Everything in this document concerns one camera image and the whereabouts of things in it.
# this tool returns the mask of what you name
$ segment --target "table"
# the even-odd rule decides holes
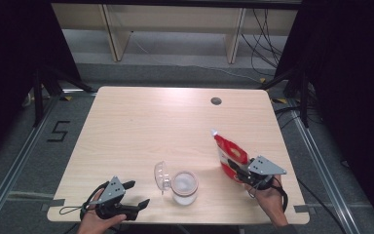
[[[220,98],[221,104],[211,103],[212,98]],[[261,154],[285,168],[288,221],[309,221],[307,213],[294,210],[305,202],[268,95],[259,90],[102,87],[54,199],[65,199],[64,206],[81,206],[100,184],[118,176],[121,182],[135,180],[123,204],[151,199],[135,223],[269,223],[243,186],[224,175],[212,128],[250,157]],[[187,170],[199,178],[192,205],[177,205],[171,191],[162,195],[153,173],[161,161],[171,175]],[[79,212],[60,215],[59,210],[51,207],[48,219],[80,220]]]

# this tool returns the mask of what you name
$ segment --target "wooden desk panel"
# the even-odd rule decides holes
[[[212,98],[221,98],[222,103],[214,105]],[[96,187],[118,176],[121,182],[136,182],[123,204],[151,199],[137,223],[270,222],[243,186],[224,175],[212,128],[250,157],[261,154],[285,168],[288,221],[309,221],[308,214],[293,209],[305,203],[268,95],[254,90],[101,88],[55,199],[65,199],[64,206],[80,206]],[[160,161],[166,161],[171,175],[187,170],[198,176],[199,196],[192,205],[177,205],[171,191],[162,196],[153,175]],[[49,220],[79,221],[79,212],[59,215],[59,210],[50,208]]]

